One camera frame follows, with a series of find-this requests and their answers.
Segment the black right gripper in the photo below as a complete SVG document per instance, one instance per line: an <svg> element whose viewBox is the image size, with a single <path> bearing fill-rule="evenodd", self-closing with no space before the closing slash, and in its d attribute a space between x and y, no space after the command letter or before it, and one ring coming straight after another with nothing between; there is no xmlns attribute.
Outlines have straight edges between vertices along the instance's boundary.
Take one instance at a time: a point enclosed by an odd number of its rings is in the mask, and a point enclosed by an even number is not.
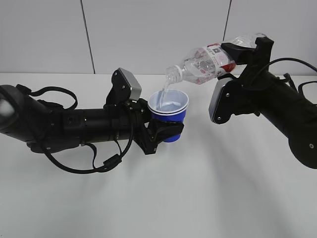
<svg viewBox="0 0 317 238"><path fill-rule="evenodd" d="M268 37L258 37L256 48L248 48L233 43L222 43L221 48L237 65L247 65L239 77L243 87L267 87L271 73L267 64L270 62L274 41Z"/></svg>

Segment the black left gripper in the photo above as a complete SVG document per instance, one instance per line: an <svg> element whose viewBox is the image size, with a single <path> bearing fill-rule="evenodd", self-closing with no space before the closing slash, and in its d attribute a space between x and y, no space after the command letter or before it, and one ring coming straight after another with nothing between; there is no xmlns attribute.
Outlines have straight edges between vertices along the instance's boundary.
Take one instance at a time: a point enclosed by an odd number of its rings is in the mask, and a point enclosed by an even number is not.
<svg viewBox="0 0 317 238"><path fill-rule="evenodd" d="M130 149L132 141L135 141L145 155L155 154L158 144L180 135L183 131L182 122L152 119L148 102L142 98L138 101L127 100L123 103L123 108L128 118L129 132L123 155Z"/></svg>

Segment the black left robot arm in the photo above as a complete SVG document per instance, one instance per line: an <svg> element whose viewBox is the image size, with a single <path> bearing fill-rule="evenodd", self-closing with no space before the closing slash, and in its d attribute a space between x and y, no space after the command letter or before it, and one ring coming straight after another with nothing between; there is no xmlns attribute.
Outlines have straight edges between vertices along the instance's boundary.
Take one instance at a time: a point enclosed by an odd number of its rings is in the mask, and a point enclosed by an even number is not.
<svg viewBox="0 0 317 238"><path fill-rule="evenodd" d="M126 140L131 137L145 154L154 154L157 145L180 135L184 124L179 119L171 121L152 118L148 102L129 99L123 90L112 88L101 109L77 109L44 100L35 100L47 91L59 91L74 97L74 93L59 87L45 87L32 92L23 85L2 85L22 111L20 116L6 96L0 96L0 132L23 141L32 152L42 153L30 125L50 153L76 148L88 143Z"/></svg>

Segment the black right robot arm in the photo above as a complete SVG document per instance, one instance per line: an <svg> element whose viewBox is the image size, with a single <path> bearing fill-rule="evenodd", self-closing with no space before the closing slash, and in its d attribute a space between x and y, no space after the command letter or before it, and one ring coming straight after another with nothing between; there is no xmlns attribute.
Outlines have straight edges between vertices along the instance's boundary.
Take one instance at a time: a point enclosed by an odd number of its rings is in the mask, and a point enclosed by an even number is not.
<svg viewBox="0 0 317 238"><path fill-rule="evenodd" d="M287 139L294 157L304 166L317 167L317 106L303 92L304 84L295 86L291 76L273 75L269 66L279 61L295 61L316 67L295 58L271 60L273 40L258 37L255 48L223 43L221 47L238 65L245 65L239 77L227 73L218 78L210 103L209 114L216 124L229 121L232 115L263 115Z"/></svg>

